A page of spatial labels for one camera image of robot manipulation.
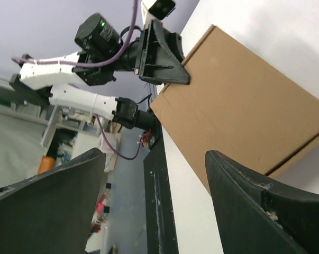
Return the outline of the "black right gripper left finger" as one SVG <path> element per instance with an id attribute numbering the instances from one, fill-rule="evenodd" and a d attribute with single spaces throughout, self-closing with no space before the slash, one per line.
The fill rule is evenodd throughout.
<path id="1" fill-rule="evenodd" d="M 0 253 L 84 253 L 105 158 L 93 148 L 0 188 Z"/>

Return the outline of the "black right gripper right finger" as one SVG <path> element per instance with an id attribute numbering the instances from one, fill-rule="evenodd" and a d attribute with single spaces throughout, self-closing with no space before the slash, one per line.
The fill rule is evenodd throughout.
<path id="1" fill-rule="evenodd" d="M 205 167 L 224 253 L 319 253 L 319 194 L 215 150 Z"/>

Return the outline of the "brown cardboard box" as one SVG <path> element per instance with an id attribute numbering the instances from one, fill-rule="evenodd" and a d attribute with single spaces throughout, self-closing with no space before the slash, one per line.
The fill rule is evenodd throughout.
<path id="1" fill-rule="evenodd" d="M 319 146 L 319 99 L 220 28 L 183 64 L 190 84 L 166 84 L 151 108 L 205 188 L 209 150 L 276 177 Z"/>

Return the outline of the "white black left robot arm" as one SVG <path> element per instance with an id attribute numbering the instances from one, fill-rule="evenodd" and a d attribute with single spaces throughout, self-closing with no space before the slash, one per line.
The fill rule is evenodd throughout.
<path id="1" fill-rule="evenodd" d="M 62 106 L 102 116 L 121 126 L 145 131 L 156 127 L 149 111 L 124 97 L 95 94 L 84 86 L 105 85 L 115 80 L 115 72 L 131 71 L 147 83 L 188 85 L 190 75 L 182 66 L 181 36 L 166 30 L 154 19 L 132 42 L 121 35 L 99 13 L 82 23 L 75 36 L 80 51 L 34 61 L 23 55 L 20 72 L 10 86 L 34 105 Z"/>

